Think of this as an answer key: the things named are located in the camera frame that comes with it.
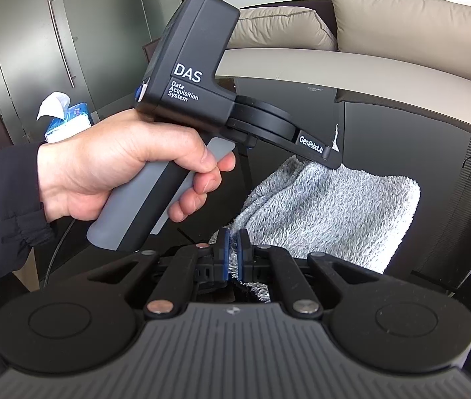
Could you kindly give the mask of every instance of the tissue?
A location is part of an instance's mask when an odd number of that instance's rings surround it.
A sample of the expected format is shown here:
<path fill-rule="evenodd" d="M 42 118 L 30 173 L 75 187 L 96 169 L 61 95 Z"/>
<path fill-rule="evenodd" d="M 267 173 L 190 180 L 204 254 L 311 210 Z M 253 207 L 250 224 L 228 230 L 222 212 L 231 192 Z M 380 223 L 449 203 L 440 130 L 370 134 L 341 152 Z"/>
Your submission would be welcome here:
<path fill-rule="evenodd" d="M 91 127 L 92 121 L 86 103 L 71 107 L 69 105 L 69 96 L 59 91 L 50 94 L 40 105 L 36 119 L 42 115 L 55 117 L 45 132 L 47 142 L 62 141 Z"/>

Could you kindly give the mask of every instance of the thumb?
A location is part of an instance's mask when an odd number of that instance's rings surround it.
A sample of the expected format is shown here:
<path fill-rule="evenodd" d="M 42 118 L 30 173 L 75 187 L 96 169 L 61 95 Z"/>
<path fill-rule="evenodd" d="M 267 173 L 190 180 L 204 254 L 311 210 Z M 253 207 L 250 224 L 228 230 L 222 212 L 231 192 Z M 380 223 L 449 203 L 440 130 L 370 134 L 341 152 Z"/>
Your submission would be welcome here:
<path fill-rule="evenodd" d="M 202 173 L 217 166 L 212 152 L 191 127 L 141 122 L 133 136 L 141 161 L 175 161 L 182 168 Z"/>

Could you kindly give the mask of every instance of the wrist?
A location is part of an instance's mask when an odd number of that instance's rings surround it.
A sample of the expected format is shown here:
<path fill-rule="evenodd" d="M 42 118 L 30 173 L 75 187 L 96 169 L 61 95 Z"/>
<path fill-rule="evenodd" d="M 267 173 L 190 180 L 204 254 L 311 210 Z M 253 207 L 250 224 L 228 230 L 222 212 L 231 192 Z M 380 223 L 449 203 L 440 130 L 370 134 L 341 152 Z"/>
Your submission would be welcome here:
<path fill-rule="evenodd" d="M 52 222 L 68 216 L 67 194 L 61 171 L 61 144 L 42 144 L 38 149 L 38 187 L 45 217 Z"/>

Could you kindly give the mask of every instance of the towel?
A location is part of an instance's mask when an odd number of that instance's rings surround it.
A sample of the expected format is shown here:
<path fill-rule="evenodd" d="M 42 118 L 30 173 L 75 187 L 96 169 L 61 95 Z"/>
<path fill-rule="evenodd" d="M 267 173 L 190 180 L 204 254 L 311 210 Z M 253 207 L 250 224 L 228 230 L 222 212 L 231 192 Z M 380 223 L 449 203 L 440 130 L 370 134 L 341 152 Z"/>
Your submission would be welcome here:
<path fill-rule="evenodd" d="M 408 177 L 373 176 L 344 165 L 331 170 L 292 156 L 252 191 L 229 229 L 234 237 L 246 228 L 252 244 L 281 246 L 295 258 L 325 252 L 383 273 L 419 200 L 420 187 Z M 237 277 L 235 247 L 229 271 Z M 249 285 L 261 301 L 270 300 L 266 285 Z"/>

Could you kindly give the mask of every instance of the metal door handle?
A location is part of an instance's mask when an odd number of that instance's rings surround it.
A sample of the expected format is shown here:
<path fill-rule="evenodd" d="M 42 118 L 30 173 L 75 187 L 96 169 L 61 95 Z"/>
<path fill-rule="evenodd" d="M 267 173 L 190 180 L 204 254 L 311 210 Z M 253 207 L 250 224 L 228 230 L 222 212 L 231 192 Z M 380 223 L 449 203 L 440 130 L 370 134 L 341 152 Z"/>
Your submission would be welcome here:
<path fill-rule="evenodd" d="M 62 57 L 62 62 L 64 63 L 64 67 L 66 69 L 67 78 L 70 80 L 70 84 L 72 88 L 75 88 L 75 84 L 73 83 L 73 77 L 71 76 L 71 72 L 67 65 L 66 55 L 64 54 L 64 48 L 62 47 L 62 41 L 60 40 L 60 35 L 58 33 L 58 27 L 56 26 L 56 19 L 55 19 L 55 12 L 53 11 L 53 5 L 51 4 L 53 0 L 47 0 L 47 6 L 49 8 L 49 15 L 51 16 L 51 23 L 53 24 L 53 30 L 55 31 L 56 42 L 58 44 L 58 50 L 60 51 L 60 56 Z"/>

